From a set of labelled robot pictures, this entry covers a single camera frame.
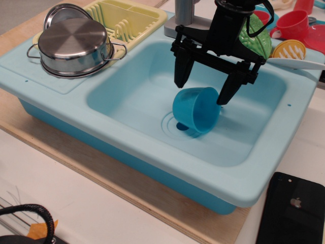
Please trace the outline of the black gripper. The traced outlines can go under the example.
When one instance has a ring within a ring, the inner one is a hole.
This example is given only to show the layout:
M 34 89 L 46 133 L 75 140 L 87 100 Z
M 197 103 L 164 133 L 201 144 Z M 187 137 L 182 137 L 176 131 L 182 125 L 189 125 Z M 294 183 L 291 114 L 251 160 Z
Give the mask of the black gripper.
M 226 105 L 242 84 L 254 83 L 258 70 L 266 60 L 246 48 L 239 41 L 239 34 L 246 22 L 249 33 L 250 16 L 256 5 L 265 1 L 215 1 L 217 9 L 208 30 L 176 26 L 176 40 L 171 51 L 175 55 L 174 82 L 183 88 L 190 76 L 193 63 L 200 62 L 228 75 L 217 99 L 218 105 Z

